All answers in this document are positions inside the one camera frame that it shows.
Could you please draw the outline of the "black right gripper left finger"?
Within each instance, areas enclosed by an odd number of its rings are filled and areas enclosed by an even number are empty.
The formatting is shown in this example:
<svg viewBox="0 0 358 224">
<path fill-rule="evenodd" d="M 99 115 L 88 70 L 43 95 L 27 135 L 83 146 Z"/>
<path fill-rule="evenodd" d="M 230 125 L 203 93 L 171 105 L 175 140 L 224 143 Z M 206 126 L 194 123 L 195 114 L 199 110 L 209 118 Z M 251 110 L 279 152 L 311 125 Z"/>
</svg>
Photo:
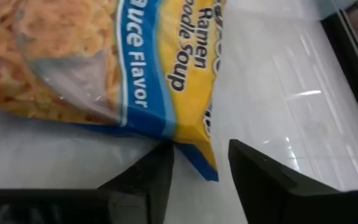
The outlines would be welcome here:
<svg viewBox="0 0 358 224">
<path fill-rule="evenodd" d="M 173 143 L 161 142 L 117 177 L 99 187 L 110 193 L 112 224 L 163 224 L 172 184 Z"/>
</svg>

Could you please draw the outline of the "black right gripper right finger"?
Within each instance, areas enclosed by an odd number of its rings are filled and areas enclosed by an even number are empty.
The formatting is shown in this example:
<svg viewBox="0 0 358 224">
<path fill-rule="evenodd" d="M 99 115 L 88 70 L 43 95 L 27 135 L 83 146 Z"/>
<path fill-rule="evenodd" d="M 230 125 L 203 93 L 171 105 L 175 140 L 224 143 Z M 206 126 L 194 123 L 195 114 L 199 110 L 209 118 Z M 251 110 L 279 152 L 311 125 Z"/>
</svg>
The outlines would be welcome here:
<svg viewBox="0 0 358 224">
<path fill-rule="evenodd" d="M 229 165 L 248 224 L 322 224 L 320 196 L 339 191 L 231 139 Z"/>
</svg>

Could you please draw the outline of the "blue Maruchan ramen packet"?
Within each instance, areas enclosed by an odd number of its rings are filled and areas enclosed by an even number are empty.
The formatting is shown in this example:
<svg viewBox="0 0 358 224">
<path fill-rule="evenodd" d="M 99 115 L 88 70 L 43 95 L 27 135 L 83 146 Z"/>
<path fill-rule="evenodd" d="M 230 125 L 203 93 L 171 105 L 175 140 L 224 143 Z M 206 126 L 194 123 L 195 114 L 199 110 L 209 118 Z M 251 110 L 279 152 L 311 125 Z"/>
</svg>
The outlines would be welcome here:
<svg viewBox="0 0 358 224">
<path fill-rule="evenodd" d="M 226 0 L 0 0 L 0 109 L 173 141 L 217 181 Z"/>
</svg>

